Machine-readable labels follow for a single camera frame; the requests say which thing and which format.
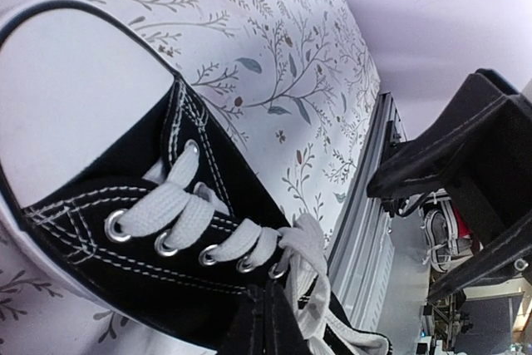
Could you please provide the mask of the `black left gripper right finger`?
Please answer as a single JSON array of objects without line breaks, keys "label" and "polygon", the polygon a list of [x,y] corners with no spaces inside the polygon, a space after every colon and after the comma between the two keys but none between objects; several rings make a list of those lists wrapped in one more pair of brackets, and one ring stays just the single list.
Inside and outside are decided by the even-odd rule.
[{"label": "black left gripper right finger", "polygon": [[265,353],[310,353],[283,287],[275,281],[268,282],[265,290]]}]

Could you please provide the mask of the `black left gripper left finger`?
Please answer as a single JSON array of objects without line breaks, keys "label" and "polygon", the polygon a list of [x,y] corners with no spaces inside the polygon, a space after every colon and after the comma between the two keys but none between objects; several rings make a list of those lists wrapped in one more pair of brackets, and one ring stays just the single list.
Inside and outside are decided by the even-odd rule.
[{"label": "black left gripper left finger", "polygon": [[264,291],[249,285],[218,355],[259,355],[264,353]]}]

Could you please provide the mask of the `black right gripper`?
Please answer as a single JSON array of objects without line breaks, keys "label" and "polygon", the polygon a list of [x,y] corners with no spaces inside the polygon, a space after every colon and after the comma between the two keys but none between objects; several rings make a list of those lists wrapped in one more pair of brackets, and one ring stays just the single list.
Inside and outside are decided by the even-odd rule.
[{"label": "black right gripper", "polygon": [[531,255],[531,103],[496,71],[471,73],[429,128],[382,161],[367,195],[434,189],[488,245],[437,280],[428,303]]}]

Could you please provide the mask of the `black white canvas sneaker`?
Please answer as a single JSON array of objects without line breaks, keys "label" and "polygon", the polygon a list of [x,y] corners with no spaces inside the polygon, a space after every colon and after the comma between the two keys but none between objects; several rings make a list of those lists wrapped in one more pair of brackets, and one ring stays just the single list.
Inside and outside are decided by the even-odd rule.
[{"label": "black white canvas sneaker", "polygon": [[333,294],[320,224],[288,222],[181,74],[81,0],[1,22],[1,217],[75,293],[217,352],[249,285],[283,287],[309,354],[388,354]]}]

